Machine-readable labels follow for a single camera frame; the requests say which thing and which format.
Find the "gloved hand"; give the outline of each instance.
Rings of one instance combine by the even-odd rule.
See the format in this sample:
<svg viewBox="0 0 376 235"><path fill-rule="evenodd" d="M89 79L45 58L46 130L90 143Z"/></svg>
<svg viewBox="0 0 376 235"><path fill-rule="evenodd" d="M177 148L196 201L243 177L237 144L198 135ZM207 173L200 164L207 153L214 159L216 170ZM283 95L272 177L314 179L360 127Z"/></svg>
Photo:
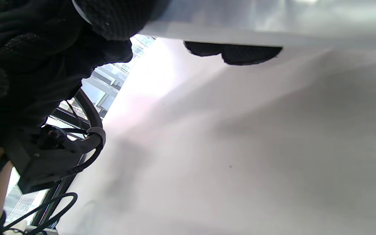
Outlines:
<svg viewBox="0 0 376 235"><path fill-rule="evenodd" d="M184 45L193 55L211 56L221 54L224 62L230 65L260 64L276 57L282 50L282 47L244 46L189 41L185 41Z"/></svg>
<svg viewBox="0 0 376 235"><path fill-rule="evenodd" d="M43 124L95 67L132 57L129 40L94 33L70 0L0 0L0 146L11 126Z"/></svg>

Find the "white surface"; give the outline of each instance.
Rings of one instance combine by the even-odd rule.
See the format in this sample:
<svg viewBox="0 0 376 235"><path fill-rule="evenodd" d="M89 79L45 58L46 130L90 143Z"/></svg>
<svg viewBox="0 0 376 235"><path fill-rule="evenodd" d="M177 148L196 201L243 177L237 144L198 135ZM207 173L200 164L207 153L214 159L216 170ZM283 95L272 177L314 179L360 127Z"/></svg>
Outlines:
<svg viewBox="0 0 376 235"><path fill-rule="evenodd" d="M160 0L146 35L252 45L376 48L376 0Z"/></svg>
<svg viewBox="0 0 376 235"><path fill-rule="evenodd" d="M376 235L376 51L230 67L158 39L60 235Z"/></svg>
<svg viewBox="0 0 376 235"><path fill-rule="evenodd" d="M27 220L22 220L19 223L17 223L16 225L12 226L11 228L12 229L18 229L18 230L24 231L25 228L26 228L26 226L27 226ZM18 233L14 232L12 230L8 230L8 231L4 232L4 235L15 235L15 234L18 234Z"/></svg>

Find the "black glove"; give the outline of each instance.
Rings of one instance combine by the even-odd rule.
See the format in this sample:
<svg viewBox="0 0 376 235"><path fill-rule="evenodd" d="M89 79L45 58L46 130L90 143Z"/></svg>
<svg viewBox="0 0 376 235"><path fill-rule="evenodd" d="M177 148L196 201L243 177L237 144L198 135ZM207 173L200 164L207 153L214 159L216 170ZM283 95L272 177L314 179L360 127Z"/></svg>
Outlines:
<svg viewBox="0 0 376 235"><path fill-rule="evenodd" d="M127 40L151 18L157 0L74 0L92 24L108 40Z"/></svg>
<svg viewBox="0 0 376 235"><path fill-rule="evenodd" d="M10 127L43 124L95 67L132 57L129 40L94 33L70 0L0 0L0 146Z"/></svg>
<svg viewBox="0 0 376 235"><path fill-rule="evenodd" d="M198 56L221 54L224 62L230 65L252 65L266 62L276 57L282 47L242 46L216 43L184 42L185 47Z"/></svg>

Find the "window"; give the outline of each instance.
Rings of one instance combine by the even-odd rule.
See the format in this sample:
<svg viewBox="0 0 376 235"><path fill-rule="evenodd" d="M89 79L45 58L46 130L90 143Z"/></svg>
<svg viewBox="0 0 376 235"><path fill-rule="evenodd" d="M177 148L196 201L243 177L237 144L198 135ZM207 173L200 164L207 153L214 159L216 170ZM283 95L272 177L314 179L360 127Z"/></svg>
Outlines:
<svg viewBox="0 0 376 235"><path fill-rule="evenodd" d="M133 59L129 63L106 64L95 69L88 79L82 81L82 90L96 107L101 118L108 112L113 100L127 79L137 60L144 55L146 50L155 42L154 37L136 35L131 38L133 44ZM78 103L70 101L78 116L86 118ZM61 108L71 111L66 102L61 103Z"/></svg>

